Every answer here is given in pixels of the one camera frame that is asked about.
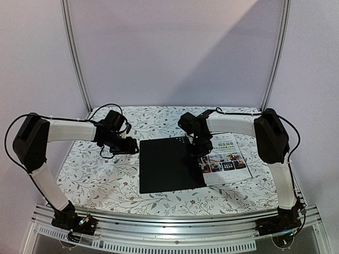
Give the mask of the colour printed brochure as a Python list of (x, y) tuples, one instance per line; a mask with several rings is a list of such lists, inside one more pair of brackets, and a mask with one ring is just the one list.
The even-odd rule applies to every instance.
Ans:
[(211, 142), (213, 149), (198, 159), (207, 186), (233, 184), (252, 178), (233, 134), (215, 134)]

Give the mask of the blue file folder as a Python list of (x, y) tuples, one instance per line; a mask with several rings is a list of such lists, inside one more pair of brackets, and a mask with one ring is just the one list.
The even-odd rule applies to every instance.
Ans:
[(142, 140), (139, 154), (139, 191), (142, 194), (209, 187), (198, 159), (186, 151), (188, 137)]

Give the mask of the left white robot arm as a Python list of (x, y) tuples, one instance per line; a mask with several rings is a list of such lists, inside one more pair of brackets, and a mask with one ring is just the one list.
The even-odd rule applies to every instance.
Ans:
[(70, 150), (76, 141), (91, 142), (100, 149), (108, 148), (110, 158), (134, 155), (139, 152), (137, 140), (128, 136), (130, 128), (123, 128), (123, 117), (115, 112), (102, 120), (77, 120), (47, 117), (37, 113), (18, 117), (22, 124), (12, 143), (18, 163), (27, 172), (43, 198), (58, 214), (58, 221), (68, 230), (79, 224), (77, 215), (66, 207), (70, 201), (56, 183), (56, 171), (49, 166), (57, 161), (49, 156), (56, 148)]

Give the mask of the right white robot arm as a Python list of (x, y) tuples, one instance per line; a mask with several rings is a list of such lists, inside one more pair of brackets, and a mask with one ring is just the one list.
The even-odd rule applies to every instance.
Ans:
[(203, 157), (213, 150), (211, 139), (214, 133), (237, 133), (256, 139), (257, 153), (268, 165), (275, 182), (281, 214), (274, 218), (274, 226), (279, 231), (294, 223), (292, 212), (300, 209), (290, 167), (292, 150), (284, 127), (286, 122), (271, 108), (261, 113), (223, 112), (216, 108), (198, 116), (185, 113), (178, 121), (178, 126), (193, 136), (188, 145), (188, 152), (193, 157)]

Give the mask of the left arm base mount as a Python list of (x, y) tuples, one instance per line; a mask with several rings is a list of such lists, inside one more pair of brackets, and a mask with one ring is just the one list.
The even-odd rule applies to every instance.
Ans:
[(80, 216), (75, 212), (72, 204), (66, 206), (63, 210), (55, 210), (52, 219), (52, 226), (60, 229), (68, 230), (75, 233), (94, 235), (96, 231), (98, 220), (86, 214)]

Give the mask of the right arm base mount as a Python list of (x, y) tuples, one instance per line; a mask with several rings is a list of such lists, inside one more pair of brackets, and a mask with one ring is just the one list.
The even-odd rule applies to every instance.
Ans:
[(260, 236), (275, 234), (280, 232), (295, 231), (292, 236), (297, 234), (305, 225), (306, 207), (299, 201), (291, 209), (277, 208), (278, 214), (275, 216), (257, 219), (255, 230)]

